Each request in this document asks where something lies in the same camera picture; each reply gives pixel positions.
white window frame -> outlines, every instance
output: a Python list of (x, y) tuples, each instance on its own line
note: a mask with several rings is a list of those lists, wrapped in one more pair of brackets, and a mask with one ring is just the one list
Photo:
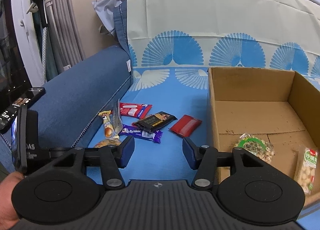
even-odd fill
[(30, 0), (11, 0), (12, 18), (20, 55), (33, 87), (41, 86), (41, 57), (32, 14), (28, 13)]

crosshair logo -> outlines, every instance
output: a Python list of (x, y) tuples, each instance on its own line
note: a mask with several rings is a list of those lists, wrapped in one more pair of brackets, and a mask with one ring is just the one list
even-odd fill
[(156, 188), (161, 188), (163, 184), (161, 184), (160, 182), (157, 182), (156, 184), (153, 184), (153, 186), (155, 186)]

curtain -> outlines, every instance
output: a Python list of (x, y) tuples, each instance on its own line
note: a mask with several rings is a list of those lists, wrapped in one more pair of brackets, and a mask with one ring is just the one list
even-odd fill
[[(33, 16), (33, 22), (35, 25), (39, 49), (42, 49), (42, 27), (40, 22), (40, 16), (38, 12), (32, 13), (32, 16)], [(49, 34), (47, 35), (47, 71), (46, 71), (47, 81), (53, 79), (55, 76), (58, 75), (58, 73), (60, 72), (57, 71), (56, 61), (53, 55), (50, 34)]]
[(57, 69), (84, 60), (71, 0), (52, 0), (46, 12)]

ridged black surface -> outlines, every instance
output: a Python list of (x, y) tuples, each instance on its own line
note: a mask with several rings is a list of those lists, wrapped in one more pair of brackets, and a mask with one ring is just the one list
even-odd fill
[(44, 226), (22, 219), (12, 228), (12, 230), (75, 229), (301, 230), (302, 228), (295, 222), (270, 227), (242, 223), (226, 214), (209, 192), (191, 189), (184, 180), (133, 180), (123, 190), (107, 192), (94, 210), (76, 221)]

cardboard box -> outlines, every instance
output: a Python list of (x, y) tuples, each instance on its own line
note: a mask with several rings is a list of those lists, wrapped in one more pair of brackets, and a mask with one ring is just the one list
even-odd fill
[[(320, 149), (320, 91), (294, 71), (215, 67), (209, 68), (211, 130), (208, 140), (230, 152), (243, 133), (271, 142), (271, 165), (294, 177), (299, 145)], [(218, 181), (230, 176), (217, 171)], [(305, 205), (320, 200), (320, 164), (314, 188)]]

